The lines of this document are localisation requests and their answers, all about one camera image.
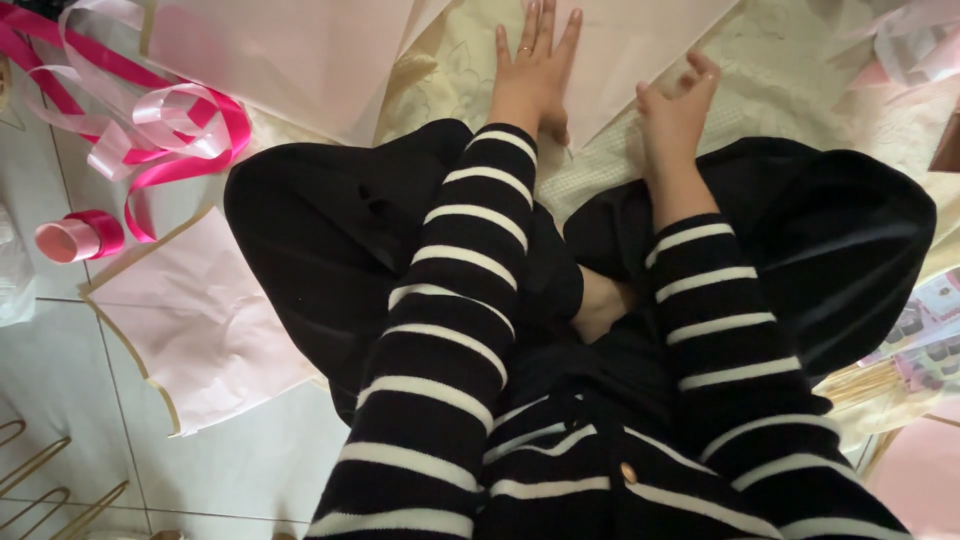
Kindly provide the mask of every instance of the wide-leg black pants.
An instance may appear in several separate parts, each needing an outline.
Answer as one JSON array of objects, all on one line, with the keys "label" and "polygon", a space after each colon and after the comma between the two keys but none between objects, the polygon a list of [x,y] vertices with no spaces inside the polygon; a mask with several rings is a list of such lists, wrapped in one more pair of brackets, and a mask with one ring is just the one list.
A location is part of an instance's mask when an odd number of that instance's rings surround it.
[{"label": "wide-leg black pants", "polygon": [[[374,149],[278,146],[230,174],[225,206],[237,242],[294,342],[329,378],[348,423],[367,352],[385,330],[390,290],[471,137],[461,122],[441,120]],[[825,375],[874,350],[933,238],[936,208],[923,190],[862,154],[777,138],[741,139],[697,164],[807,373]],[[560,369],[666,406],[673,385],[659,367],[643,266],[653,248],[650,214],[643,181],[611,189],[570,217],[564,243],[537,205],[518,280],[514,398],[536,397],[546,372]],[[631,282],[641,298],[589,356],[576,354],[583,346],[565,324],[583,296],[577,263]]]}]

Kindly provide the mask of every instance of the person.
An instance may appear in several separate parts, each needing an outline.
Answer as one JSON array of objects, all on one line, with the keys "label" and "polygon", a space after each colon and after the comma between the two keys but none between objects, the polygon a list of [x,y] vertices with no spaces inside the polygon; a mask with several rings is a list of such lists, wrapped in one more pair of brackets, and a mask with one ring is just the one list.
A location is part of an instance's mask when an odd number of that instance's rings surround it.
[{"label": "person", "polygon": [[[555,0],[531,3],[515,58],[496,29],[487,125],[445,177],[390,292],[307,537],[909,538],[838,450],[830,403],[811,394],[698,172],[721,76],[699,53],[675,95],[636,88],[657,231],[645,263],[677,388],[669,426],[604,384],[503,406],[530,380],[514,377],[510,351],[536,139],[568,141],[564,83],[583,14],[554,47],[556,18]],[[585,274],[584,338],[634,294]]]}]

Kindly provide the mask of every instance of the plastic bag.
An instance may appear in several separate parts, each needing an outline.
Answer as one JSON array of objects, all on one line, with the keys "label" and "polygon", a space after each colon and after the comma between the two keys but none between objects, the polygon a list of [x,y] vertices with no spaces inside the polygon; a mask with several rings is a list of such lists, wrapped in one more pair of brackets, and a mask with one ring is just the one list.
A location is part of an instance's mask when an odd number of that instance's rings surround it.
[{"label": "plastic bag", "polygon": [[16,233],[7,208],[0,203],[0,327],[33,318],[35,281],[26,246]]}]

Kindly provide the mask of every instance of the gold button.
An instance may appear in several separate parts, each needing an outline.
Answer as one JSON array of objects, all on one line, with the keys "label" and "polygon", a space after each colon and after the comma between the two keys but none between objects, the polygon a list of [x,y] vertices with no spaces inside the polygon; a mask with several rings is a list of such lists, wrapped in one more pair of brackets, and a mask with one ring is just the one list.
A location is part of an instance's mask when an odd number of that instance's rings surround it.
[{"label": "gold button", "polygon": [[627,480],[629,484],[636,483],[636,471],[630,466],[630,463],[624,461],[620,463],[620,472],[623,473],[623,479]]}]

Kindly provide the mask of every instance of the satin ribbon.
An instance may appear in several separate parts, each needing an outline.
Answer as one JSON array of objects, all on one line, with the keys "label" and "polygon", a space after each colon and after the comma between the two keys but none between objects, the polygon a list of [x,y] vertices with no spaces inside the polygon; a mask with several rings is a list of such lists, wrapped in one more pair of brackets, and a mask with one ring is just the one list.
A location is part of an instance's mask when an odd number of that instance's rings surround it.
[{"label": "satin ribbon", "polygon": [[120,222],[102,210],[69,213],[63,219],[36,228],[36,246],[53,262],[101,258],[123,249]]},{"label": "satin ribbon", "polygon": [[[59,23],[0,3],[0,51],[27,71],[59,112],[45,109],[25,92],[28,107],[47,122],[92,142],[87,162],[108,179],[121,180],[137,165],[168,158],[143,171],[131,183],[124,202],[124,220],[133,237],[141,242],[156,241],[133,217],[131,196],[153,185],[222,171],[250,142],[250,122],[240,105],[226,95],[188,81],[172,83],[101,43],[67,30],[67,19],[74,10],[99,12],[142,31],[143,8],[129,0],[80,0],[63,12]],[[63,49],[70,65],[43,65],[13,30]],[[152,91],[137,97],[105,71]],[[130,130],[109,116],[85,114],[54,73],[93,95]]]}]

